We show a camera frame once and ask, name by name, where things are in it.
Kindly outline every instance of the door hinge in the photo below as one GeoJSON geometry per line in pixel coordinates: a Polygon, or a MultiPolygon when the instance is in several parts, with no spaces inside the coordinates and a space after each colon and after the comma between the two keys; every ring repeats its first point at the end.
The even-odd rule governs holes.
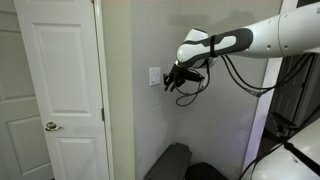
{"type": "Polygon", "coordinates": [[[105,117],[104,117],[104,108],[101,108],[101,118],[102,118],[102,121],[105,120],[105,117]]]}

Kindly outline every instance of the black cable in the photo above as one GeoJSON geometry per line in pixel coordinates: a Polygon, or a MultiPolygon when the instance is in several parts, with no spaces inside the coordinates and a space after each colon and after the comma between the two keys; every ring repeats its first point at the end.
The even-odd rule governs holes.
{"type": "MultiPolygon", "coordinates": [[[[295,135],[297,135],[301,130],[304,129],[305,125],[311,120],[311,118],[317,113],[320,111],[320,104],[318,104],[314,110],[309,114],[309,116],[307,116],[305,118],[305,120],[301,123],[301,125],[298,127],[297,131],[295,132],[295,134],[292,136],[294,137],[295,135]]],[[[286,139],[284,139],[279,146],[277,146],[276,148],[273,148],[271,149],[269,152],[267,152],[266,154],[262,155],[261,157],[257,157],[256,159],[254,159],[247,167],[246,169],[241,173],[240,177],[239,177],[239,180],[241,180],[243,178],[243,176],[246,174],[246,172],[249,170],[249,168],[254,164],[255,166],[264,158],[266,157],[267,155],[271,154],[272,152],[274,152],[276,149],[278,149],[279,147],[281,147],[285,142],[287,142],[290,138],[292,137],[288,137],[286,139]]]]}
{"type": "MultiPolygon", "coordinates": [[[[181,106],[181,107],[185,107],[185,106],[188,106],[190,105],[191,103],[193,103],[195,101],[195,99],[197,98],[198,94],[203,92],[208,86],[209,86],[209,83],[210,83],[210,67],[209,67],[209,62],[208,60],[206,60],[205,62],[206,66],[207,66],[207,74],[208,74],[208,79],[207,79],[207,84],[204,86],[204,87],[201,87],[201,82],[199,82],[199,85],[198,85],[198,90],[194,93],[184,93],[182,92],[179,87],[176,85],[175,83],[175,80],[173,81],[173,85],[175,86],[175,88],[177,89],[177,91],[182,94],[183,96],[179,97],[177,100],[176,100],[176,104],[178,106],[181,106]],[[183,99],[183,98],[187,98],[187,97],[190,97],[190,96],[194,96],[194,98],[187,104],[180,104],[179,103],[179,100],[183,99]]],[[[189,69],[190,71],[193,71],[197,74],[200,75],[200,73],[198,71],[196,71],[195,69],[189,69]]]]}
{"type": "Polygon", "coordinates": [[[274,88],[280,87],[282,85],[284,85],[285,83],[289,82],[290,80],[292,80],[297,74],[299,74],[299,72],[304,68],[304,66],[307,64],[308,60],[312,57],[312,59],[314,60],[315,58],[315,54],[310,54],[307,59],[302,63],[302,65],[299,67],[299,69],[291,76],[289,77],[287,80],[284,78],[282,82],[277,83],[274,88]]]}
{"type": "Polygon", "coordinates": [[[242,85],[236,80],[236,78],[233,76],[233,74],[231,73],[230,68],[229,68],[229,65],[228,65],[226,59],[225,59],[223,56],[221,56],[221,57],[222,57],[222,59],[223,59],[224,64],[226,65],[227,70],[228,70],[228,73],[229,73],[229,75],[231,76],[231,78],[233,79],[233,81],[234,81],[239,87],[241,87],[242,89],[246,90],[246,88],[245,88],[244,86],[242,86],[242,85]]]}
{"type": "MultiPolygon", "coordinates": [[[[286,74],[286,76],[283,79],[286,79],[292,72],[293,70],[299,65],[300,61],[306,56],[306,54],[303,54],[299,60],[297,61],[297,63],[291,68],[291,70],[286,74]]],[[[233,62],[231,61],[231,59],[229,58],[229,56],[225,55],[225,57],[228,59],[229,63],[231,64],[232,69],[234,70],[234,72],[236,73],[236,75],[238,76],[238,78],[248,87],[253,88],[253,89],[258,89],[258,90],[268,90],[268,89],[272,89],[274,88],[274,86],[272,87],[256,87],[256,86],[252,86],[249,83],[247,83],[239,74],[238,70],[235,68],[233,62]]]]}
{"type": "Polygon", "coordinates": [[[268,91],[274,89],[274,88],[277,88],[277,87],[280,87],[282,85],[284,85],[285,83],[289,82],[290,80],[292,80],[298,73],[300,73],[302,71],[302,69],[304,68],[304,66],[307,64],[308,60],[313,57],[315,57],[314,54],[310,54],[308,55],[308,57],[306,58],[306,60],[302,63],[302,65],[298,68],[298,70],[296,70],[294,72],[294,70],[297,68],[297,66],[300,64],[300,62],[305,58],[306,54],[303,54],[299,60],[297,61],[297,63],[290,69],[290,71],[284,76],[284,78],[281,80],[281,81],[278,81],[274,86],[271,86],[271,87],[255,87],[255,86],[252,86],[250,85],[249,83],[247,83],[242,77],[241,75],[239,74],[238,70],[235,68],[233,62],[231,61],[231,59],[229,58],[229,56],[225,55],[225,56],[221,56],[227,69],[228,69],[228,73],[230,74],[231,78],[233,79],[233,81],[242,89],[244,89],[245,91],[247,91],[248,93],[250,93],[251,95],[253,96],[256,96],[256,97],[260,97],[261,95],[267,93],[268,91]],[[244,83],[246,86],[252,88],[252,89],[257,89],[257,90],[262,90],[261,92],[257,92],[255,90],[252,90],[252,89],[248,89],[246,87],[244,87],[243,85],[241,85],[237,80],[236,78],[233,76],[233,74],[231,73],[230,71],[230,68],[228,66],[228,63],[227,63],[227,60],[225,59],[227,58],[228,62],[230,63],[232,69],[234,70],[235,74],[237,75],[237,77],[240,79],[240,81],[242,83],[244,83]]]}

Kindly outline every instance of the doorway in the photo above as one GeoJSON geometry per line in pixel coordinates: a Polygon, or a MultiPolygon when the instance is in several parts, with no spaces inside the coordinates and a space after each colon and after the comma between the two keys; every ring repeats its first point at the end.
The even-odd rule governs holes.
{"type": "Polygon", "coordinates": [[[51,180],[52,171],[56,179],[110,179],[98,3],[6,0],[0,7],[8,25],[0,36],[1,179],[51,180]]]}
{"type": "MultiPolygon", "coordinates": [[[[297,7],[316,2],[319,2],[319,0],[299,0],[297,7]]],[[[283,59],[278,81],[288,73],[300,57],[301,55],[283,59]]],[[[268,152],[278,144],[281,141],[281,137],[292,135],[292,131],[279,125],[279,118],[280,121],[286,121],[286,123],[292,126],[299,126],[303,119],[318,104],[317,102],[320,102],[320,98],[315,94],[315,89],[319,89],[320,86],[320,83],[317,81],[318,77],[320,77],[318,70],[320,69],[320,63],[318,61],[319,56],[317,55],[315,61],[309,61],[294,79],[284,86],[275,89],[258,156],[268,152]]]]}

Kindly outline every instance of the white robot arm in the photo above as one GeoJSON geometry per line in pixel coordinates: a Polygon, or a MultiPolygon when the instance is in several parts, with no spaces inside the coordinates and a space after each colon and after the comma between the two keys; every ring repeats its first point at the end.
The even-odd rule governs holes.
{"type": "MultiPolygon", "coordinates": [[[[177,60],[170,74],[164,75],[166,90],[173,84],[172,91],[186,80],[202,81],[204,78],[190,69],[204,65],[212,67],[218,56],[232,54],[273,58],[304,53],[320,53],[320,3],[212,37],[204,31],[192,29],[178,48],[177,60]]],[[[281,146],[262,160],[256,167],[253,179],[320,179],[319,129],[320,119],[288,141],[296,148],[288,151],[281,146]],[[299,152],[304,153],[313,164],[307,165],[305,160],[299,159],[299,152]]]]}
{"type": "Polygon", "coordinates": [[[206,60],[211,67],[214,58],[221,55],[272,58],[303,53],[320,53],[320,3],[211,37],[192,29],[178,48],[177,60],[171,73],[165,76],[165,85],[167,89],[173,81],[175,86],[185,80],[201,81],[203,77],[188,69],[203,67],[206,60]]]}

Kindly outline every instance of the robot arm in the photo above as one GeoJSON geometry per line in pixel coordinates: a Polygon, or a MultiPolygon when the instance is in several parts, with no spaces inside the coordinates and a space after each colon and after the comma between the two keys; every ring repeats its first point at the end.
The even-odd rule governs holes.
{"type": "Polygon", "coordinates": [[[320,3],[298,8],[258,23],[211,37],[192,29],[177,50],[177,60],[169,75],[166,89],[186,80],[200,82],[204,78],[189,71],[208,63],[212,67],[221,55],[252,58],[285,57],[303,53],[320,53],[320,3]]]}

